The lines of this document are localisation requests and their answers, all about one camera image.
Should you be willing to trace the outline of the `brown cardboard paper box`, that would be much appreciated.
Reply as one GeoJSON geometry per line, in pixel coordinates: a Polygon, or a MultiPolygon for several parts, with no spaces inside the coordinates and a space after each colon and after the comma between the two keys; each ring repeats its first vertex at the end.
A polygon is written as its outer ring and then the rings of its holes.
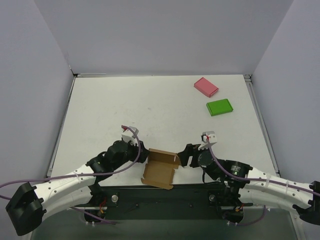
{"type": "Polygon", "coordinates": [[[174,187],[175,170],[180,165],[181,161],[177,153],[150,148],[140,180],[144,185],[171,190],[174,187]]]}

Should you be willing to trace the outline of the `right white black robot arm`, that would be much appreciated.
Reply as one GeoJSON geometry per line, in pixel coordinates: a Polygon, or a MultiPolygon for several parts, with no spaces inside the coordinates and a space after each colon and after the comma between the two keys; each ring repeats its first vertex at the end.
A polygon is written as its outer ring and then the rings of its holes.
{"type": "Polygon", "coordinates": [[[224,201],[265,205],[297,214],[309,224],[320,223],[320,183],[300,183],[261,171],[249,164],[217,158],[211,148],[187,144],[178,157],[182,166],[191,160],[215,182],[225,186],[224,201]]]}

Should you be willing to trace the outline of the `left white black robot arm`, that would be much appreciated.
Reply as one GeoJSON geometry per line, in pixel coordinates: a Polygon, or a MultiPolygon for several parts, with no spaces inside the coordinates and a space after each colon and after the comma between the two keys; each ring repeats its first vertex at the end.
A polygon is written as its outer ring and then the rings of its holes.
{"type": "Polygon", "coordinates": [[[127,162],[144,163],[149,155],[144,143],[117,140],[73,172],[31,185],[20,185],[5,207],[18,236],[35,230],[42,221],[67,208],[101,203],[99,182],[111,177],[127,162]]]}

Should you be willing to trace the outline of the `green paper box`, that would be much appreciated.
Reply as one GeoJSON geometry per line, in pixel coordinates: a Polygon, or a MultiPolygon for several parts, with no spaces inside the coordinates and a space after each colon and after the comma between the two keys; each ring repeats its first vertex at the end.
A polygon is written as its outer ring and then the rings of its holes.
{"type": "Polygon", "coordinates": [[[230,113],[234,110],[230,101],[227,98],[212,101],[212,102],[207,102],[206,107],[207,107],[209,114],[212,117],[217,116],[217,115],[230,113]]]}

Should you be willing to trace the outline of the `pink paper box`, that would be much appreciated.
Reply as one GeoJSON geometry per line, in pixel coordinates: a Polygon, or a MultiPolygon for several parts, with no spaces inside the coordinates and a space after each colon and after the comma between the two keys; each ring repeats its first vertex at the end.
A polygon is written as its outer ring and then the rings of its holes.
{"type": "Polygon", "coordinates": [[[211,98],[215,93],[219,91],[219,88],[207,80],[205,77],[201,77],[193,85],[199,92],[208,98],[211,98]]]}

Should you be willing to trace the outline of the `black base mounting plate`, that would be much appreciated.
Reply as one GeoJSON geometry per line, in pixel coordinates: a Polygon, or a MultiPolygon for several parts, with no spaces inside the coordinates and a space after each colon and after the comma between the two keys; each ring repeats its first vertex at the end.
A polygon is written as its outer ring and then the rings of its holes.
{"type": "Polygon", "coordinates": [[[172,189],[152,186],[104,186],[81,207],[108,220],[229,220],[240,222],[245,203],[236,188],[223,183],[176,184],[172,189]]]}

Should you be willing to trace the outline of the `aluminium table frame rail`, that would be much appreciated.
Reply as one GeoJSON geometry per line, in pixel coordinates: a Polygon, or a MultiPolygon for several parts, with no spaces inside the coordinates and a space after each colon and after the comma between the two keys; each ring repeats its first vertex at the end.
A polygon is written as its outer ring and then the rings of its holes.
{"type": "Polygon", "coordinates": [[[212,97],[200,93],[197,75],[78,77],[58,142],[52,175],[72,173],[121,139],[122,126],[138,129],[147,149],[172,153],[199,144],[214,131],[219,159],[249,164],[275,174],[256,108],[242,75],[208,75],[219,88],[212,97]],[[228,99],[233,111],[211,116],[206,103],[228,99]]]}

